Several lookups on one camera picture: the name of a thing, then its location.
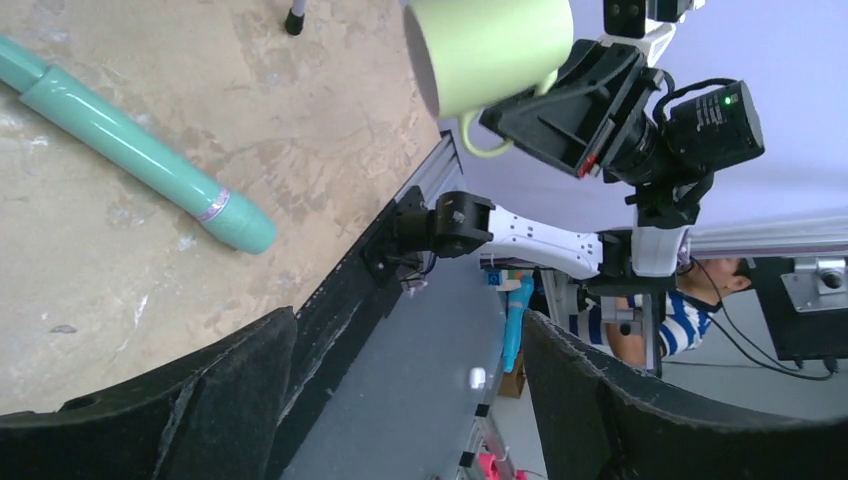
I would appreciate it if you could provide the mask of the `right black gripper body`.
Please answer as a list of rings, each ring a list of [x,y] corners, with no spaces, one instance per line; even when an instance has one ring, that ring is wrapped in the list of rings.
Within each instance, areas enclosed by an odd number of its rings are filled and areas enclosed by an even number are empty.
[[[577,41],[551,89],[528,89],[485,109],[479,122],[535,159],[575,178],[649,181],[661,163],[645,112],[662,71],[626,44]]]

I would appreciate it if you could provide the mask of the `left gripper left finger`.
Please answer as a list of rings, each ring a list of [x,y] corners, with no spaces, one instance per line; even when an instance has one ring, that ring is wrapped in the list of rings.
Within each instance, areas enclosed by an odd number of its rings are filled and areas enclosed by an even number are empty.
[[[262,479],[297,325],[272,311],[53,413],[1,418],[4,479]]]

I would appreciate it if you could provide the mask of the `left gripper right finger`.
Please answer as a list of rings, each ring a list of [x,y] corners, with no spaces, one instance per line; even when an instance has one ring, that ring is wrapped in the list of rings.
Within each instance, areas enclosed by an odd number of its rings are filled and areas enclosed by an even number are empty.
[[[524,317],[525,374],[551,479],[844,479],[847,422],[754,411],[670,385],[548,317]]]

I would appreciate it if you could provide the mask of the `green mug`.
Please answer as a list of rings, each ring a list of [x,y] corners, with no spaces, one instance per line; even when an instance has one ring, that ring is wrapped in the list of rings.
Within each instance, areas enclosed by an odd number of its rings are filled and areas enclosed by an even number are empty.
[[[546,94],[570,55],[574,21],[567,0],[427,0],[403,9],[415,80],[430,115],[454,118],[464,148],[479,158],[503,154],[473,144],[482,108],[525,90]]]

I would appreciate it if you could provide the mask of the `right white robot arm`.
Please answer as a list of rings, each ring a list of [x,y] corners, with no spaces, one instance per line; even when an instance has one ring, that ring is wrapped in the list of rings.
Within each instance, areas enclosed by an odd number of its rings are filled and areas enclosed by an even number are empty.
[[[501,100],[480,123],[543,163],[518,181],[542,193],[526,206],[515,194],[496,204],[466,191],[403,206],[386,253],[486,252],[561,271],[602,296],[672,289],[715,174],[765,150],[744,81],[680,88],[636,47],[591,40],[575,44],[548,92]]]

